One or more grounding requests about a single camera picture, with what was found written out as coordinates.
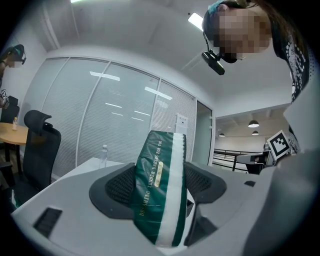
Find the railing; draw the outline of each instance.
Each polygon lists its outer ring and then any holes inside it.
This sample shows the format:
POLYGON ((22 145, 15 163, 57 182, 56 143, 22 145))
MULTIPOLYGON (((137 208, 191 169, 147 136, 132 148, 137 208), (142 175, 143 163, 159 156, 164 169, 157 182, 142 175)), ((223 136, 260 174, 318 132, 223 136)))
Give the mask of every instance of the railing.
POLYGON ((215 149, 213 152, 213 159, 215 160, 220 160, 224 162, 230 162, 233 163, 232 167, 228 165, 224 165, 221 163, 217 163, 212 161, 214 165, 225 167, 225 168, 232 168, 232 171, 234 172, 235 170, 239 171, 244 171, 247 172, 246 169, 243 168, 236 168, 237 164, 237 156, 242 156, 242 155, 250 155, 250 154, 257 154, 259 152, 250 152, 250 151, 236 151, 236 150, 226 150, 226 149, 215 149))

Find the round wooden table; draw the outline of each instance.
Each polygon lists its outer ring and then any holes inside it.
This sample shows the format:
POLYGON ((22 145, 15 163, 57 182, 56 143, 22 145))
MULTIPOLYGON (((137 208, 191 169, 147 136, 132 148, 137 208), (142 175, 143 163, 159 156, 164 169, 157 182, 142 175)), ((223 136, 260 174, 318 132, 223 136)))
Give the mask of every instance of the round wooden table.
POLYGON ((4 142, 5 161, 7 162, 10 162, 10 144, 15 145, 18 172, 22 174, 20 145, 27 143, 28 128, 17 125, 17 130, 12 130, 12 127, 12 123, 0 122, 0 141, 4 142))

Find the window blinds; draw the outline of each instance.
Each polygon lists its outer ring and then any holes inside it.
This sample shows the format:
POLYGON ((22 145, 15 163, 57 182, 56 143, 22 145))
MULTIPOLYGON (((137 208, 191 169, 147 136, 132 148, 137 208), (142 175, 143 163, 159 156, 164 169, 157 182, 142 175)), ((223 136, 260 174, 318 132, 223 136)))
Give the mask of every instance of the window blinds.
POLYGON ((59 70, 66 63, 65 59, 47 59, 35 74, 22 103, 18 124, 25 126, 24 117, 30 110, 39 110, 59 70))
POLYGON ((104 144, 108 160, 137 161, 149 133, 158 83, 158 78, 125 66, 112 63, 106 69, 84 116, 78 165, 99 158, 104 144))
POLYGON ((69 59, 45 99, 42 112, 52 116, 48 122, 61 133, 61 144, 52 170, 59 177, 75 168, 81 119, 99 79, 90 71, 102 73, 106 66, 107 63, 101 61, 69 59))
POLYGON ((194 141, 197 101, 165 81, 161 82, 159 92, 151 129, 174 133, 176 131, 177 113, 187 117, 186 161, 190 161, 194 141))

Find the white sign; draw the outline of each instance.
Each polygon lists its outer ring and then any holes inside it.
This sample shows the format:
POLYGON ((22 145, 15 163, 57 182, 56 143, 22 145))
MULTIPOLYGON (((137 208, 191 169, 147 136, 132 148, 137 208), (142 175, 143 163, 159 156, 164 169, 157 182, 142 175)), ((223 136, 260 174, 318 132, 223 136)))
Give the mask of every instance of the white sign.
POLYGON ((175 132, 177 134, 187 135, 188 131, 188 117, 185 117, 179 113, 176 114, 175 132))
POLYGON ((285 133, 281 130, 267 140, 274 160, 279 159, 290 151, 290 146, 285 133))

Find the white desk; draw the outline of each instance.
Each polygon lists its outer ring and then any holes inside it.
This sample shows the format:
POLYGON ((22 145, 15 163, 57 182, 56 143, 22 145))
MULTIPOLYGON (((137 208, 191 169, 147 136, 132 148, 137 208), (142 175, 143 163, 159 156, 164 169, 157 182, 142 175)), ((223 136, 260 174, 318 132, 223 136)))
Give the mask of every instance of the white desk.
MULTIPOLYGON (((36 200, 36 198, 42 194, 45 193, 46 190, 51 187, 54 186, 55 183, 59 182, 60 180, 63 180, 65 178, 74 176, 74 175, 79 175, 79 174, 84 174, 84 173, 89 173, 92 171, 95 171, 97 169, 99 169, 99 158, 91 158, 88 161, 84 162, 83 164, 79 165, 77 168, 73 169, 72 171, 68 172, 66 175, 62 176, 61 178, 59 178, 57 181, 55 181, 54 183, 50 184, 49 186, 47 186, 44 190, 42 190, 41 192, 39 192, 38 194, 36 194, 34 197, 32 197, 31 199, 29 199, 27 202, 25 202, 23 205, 21 205, 18 209, 16 209, 12 215, 16 215, 21 211, 24 211, 27 209, 28 204, 33 201, 36 200)), ((106 167, 109 166, 116 166, 116 165, 121 165, 122 162, 114 162, 114 161, 107 161, 106 162, 106 167)))

